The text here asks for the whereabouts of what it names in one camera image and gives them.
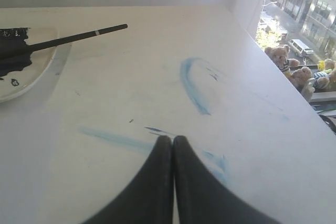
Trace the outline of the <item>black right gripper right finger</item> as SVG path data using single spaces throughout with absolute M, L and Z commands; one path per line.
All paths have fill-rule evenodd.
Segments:
M 206 168 L 185 136 L 173 140 L 180 223 L 278 223 L 241 200 Z

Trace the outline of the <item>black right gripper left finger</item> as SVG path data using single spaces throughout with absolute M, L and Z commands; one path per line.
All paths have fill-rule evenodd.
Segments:
M 118 196 L 85 223 L 172 223 L 172 142 L 159 136 L 145 163 Z

